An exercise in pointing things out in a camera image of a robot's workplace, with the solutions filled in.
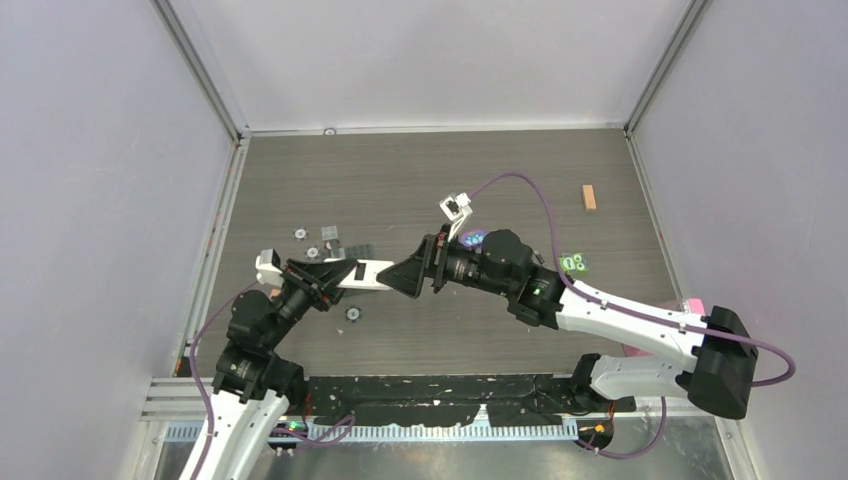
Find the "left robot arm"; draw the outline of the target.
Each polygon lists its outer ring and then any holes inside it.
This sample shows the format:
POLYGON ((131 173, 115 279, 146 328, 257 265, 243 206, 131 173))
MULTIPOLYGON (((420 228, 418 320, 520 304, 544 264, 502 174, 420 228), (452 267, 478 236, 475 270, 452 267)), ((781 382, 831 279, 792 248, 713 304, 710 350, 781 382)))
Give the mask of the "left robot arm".
POLYGON ((255 268, 255 281, 231 300, 228 342, 211 384, 200 379, 197 347, 190 347, 206 417, 183 479, 249 477, 279 418, 298 412, 307 398, 302 366, 282 359, 276 347, 309 310, 336 305, 366 270, 355 259, 282 262, 274 250, 262 251, 255 268))

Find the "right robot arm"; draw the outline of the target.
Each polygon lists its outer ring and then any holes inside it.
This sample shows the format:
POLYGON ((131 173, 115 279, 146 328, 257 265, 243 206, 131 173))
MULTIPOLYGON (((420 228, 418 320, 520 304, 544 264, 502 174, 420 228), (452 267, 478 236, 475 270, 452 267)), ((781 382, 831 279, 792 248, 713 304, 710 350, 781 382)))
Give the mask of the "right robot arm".
POLYGON ((428 234, 377 279, 410 298, 426 279, 435 291, 455 282, 504 297, 508 312, 531 327, 588 333, 643 351, 628 359, 583 356, 570 392, 584 410, 622 397, 667 396, 718 417, 747 414, 759 352, 728 308, 715 306, 707 315, 666 310, 595 290, 536 264, 533 249, 510 230, 488 234, 475 250, 444 233, 428 234))

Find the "white remote control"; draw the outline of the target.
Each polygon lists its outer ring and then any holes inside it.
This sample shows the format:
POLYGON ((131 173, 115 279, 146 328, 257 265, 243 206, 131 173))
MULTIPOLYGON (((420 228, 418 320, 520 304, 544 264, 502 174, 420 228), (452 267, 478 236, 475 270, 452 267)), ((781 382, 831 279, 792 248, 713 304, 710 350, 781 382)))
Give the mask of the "white remote control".
POLYGON ((394 262, 387 260, 353 259, 353 267, 335 287, 346 290, 388 291, 390 287, 381 283, 377 277, 394 265, 394 262))

